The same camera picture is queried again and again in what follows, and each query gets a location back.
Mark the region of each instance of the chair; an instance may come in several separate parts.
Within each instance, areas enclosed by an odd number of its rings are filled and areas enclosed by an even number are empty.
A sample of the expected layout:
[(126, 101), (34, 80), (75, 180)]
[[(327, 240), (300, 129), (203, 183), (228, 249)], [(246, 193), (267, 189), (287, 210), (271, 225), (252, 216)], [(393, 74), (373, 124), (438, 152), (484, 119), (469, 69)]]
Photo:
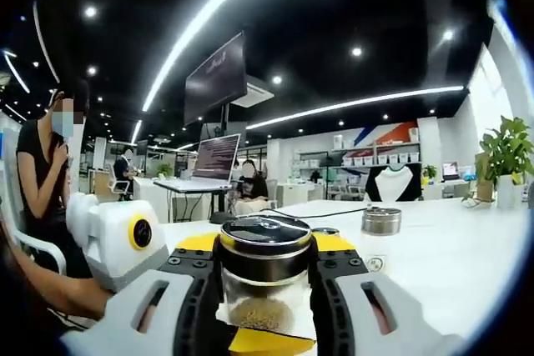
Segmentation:
[(276, 179), (267, 179), (265, 180), (267, 184), (267, 194), (269, 195), (269, 205), (270, 208), (278, 208), (278, 201), (276, 200), (276, 189), (278, 188), (278, 180)]
[(17, 171), (18, 133), (10, 128), (3, 129), (3, 201), (2, 211), (6, 227), (12, 240), (23, 250), (50, 254), (58, 265), (58, 272), (65, 275), (67, 262), (61, 250), (53, 243), (31, 237), (24, 233), (23, 198), (20, 193)]
[[(111, 191), (111, 193), (116, 193), (117, 195), (121, 195), (121, 198), (128, 192), (131, 180), (127, 179), (124, 181), (118, 181), (117, 177), (115, 177), (115, 169), (113, 168), (113, 165), (111, 163), (107, 163), (108, 169), (109, 169), (109, 180), (108, 180), (108, 188)], [(124, 189), (117, 189), (117, 185), (120, 184), (126, 184), (126, 187)]]

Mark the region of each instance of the ceiling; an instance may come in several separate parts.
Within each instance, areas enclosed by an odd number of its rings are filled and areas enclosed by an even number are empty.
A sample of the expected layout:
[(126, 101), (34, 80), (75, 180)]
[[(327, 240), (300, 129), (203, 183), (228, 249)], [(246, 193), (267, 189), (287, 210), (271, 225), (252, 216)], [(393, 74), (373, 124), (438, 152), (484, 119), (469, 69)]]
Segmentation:
[[(37, 0), (43, 41), (57, 75), (64, 82), (85, 78), (91, 88), (86, 140), (113, 135), (129, 142), (141, 119), (138, 140), (165, 135), (170, 148), (198, 142), (201, 123), (183, 130), (185, 79), (240, 31), (247, 73), (268, 83), (275, 95), (249, 109), (230, 107), (230, 120), (251, 123), (381, 94), (466, 86), (491, 35), (486, 0), (228, 0), (179, 56), (143, 112), (159, 69), (207, 1)], [(94, 17), (86, 17), (87, 7), (94, 7)], [(8, 48), (17, 54), (10, 60), (30, 94), (12, 78), (0, 97), (24, 117), (36, 118), (56, 83), (39, 45), (32, 4), (23, 16), (25, 21), (13, 24)], [(451, 40), (444, 39), (447, 31)], [(359, 57), (352, 55), (353, 48), (361, 49)], [(9, 71), (1, 63), (0, 71)], [(89, 66), (96, 68), (95, 75), (88, 76)], [(272, 83), (275, 75), (283, 78), (280, 85)], [(333, 131), (340, 121), (343, 128), (380, 124), (385, 114), (388, 123), (425, 117), (431, 110), (450, 117), (466, 93), (344, 108), (258, 128), (248, 132), (248, 140), (257, 145), (267, 135)], [(219, 110), (204, 117), (219, 119)]]

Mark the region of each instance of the human hand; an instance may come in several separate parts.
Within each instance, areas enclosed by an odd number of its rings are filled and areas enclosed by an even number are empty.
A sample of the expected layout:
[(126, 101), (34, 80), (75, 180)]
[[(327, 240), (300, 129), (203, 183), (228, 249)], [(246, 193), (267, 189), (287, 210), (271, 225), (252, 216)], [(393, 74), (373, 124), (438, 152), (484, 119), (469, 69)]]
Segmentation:
[(56, 148), (53, 151), (52, 163), (58, 167), (61, 167), (65, 164), (67, 159), (68, 159), (67, 145), (65, 143), (63, 145), (60, 145), (60, 144), (56, 145)]

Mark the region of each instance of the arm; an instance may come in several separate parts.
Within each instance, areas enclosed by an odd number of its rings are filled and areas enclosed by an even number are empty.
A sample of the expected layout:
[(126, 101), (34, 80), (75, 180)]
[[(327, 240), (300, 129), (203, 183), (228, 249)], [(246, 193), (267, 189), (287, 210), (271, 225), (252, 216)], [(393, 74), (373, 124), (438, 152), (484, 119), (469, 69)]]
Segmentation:
[(41, 218), (52, 197), (53, 187), (58, 180), (61, 165), (59, 163), (52, 163), (52, 167), (48, 171), (43, 185), (41, 188), (38, 188), (33, 156), (30, 153), (19, 152), (17, 155), (17, 164), (24, 197), (28, 202), (33, 216), (35, 218)]

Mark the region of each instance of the computer monitor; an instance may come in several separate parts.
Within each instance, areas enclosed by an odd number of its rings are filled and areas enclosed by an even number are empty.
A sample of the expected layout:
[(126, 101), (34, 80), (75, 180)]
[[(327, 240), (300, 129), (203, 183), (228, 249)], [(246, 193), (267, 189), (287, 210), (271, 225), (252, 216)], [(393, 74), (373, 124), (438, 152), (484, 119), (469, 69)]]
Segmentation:
[[(241, 139), (239, 141), (239, 147), (242, 148), (245, 146), (246, 142), (246, 133), (247, 125), (245, 121), (233, 121), (226, 124), (226, 132), (224, 135), (235, 135), (236, 133), (241, 134)], [(204, 141), (206, 139), (219, 138), (222, 137), (223, 133), (220, 127), (220, 123), (205, 123), (200, 130), (200, 140)]]
[(457, 162), (443, 163), (443, 179), (458, 179), (459, 177)]
[(185, 81), (184, 124), (247, 94), (243, 33), (212, 54)]
[(229, 182), (239, 144), (239, 134), (208, 139), (199, 145), (193, 177), (213, 178)]

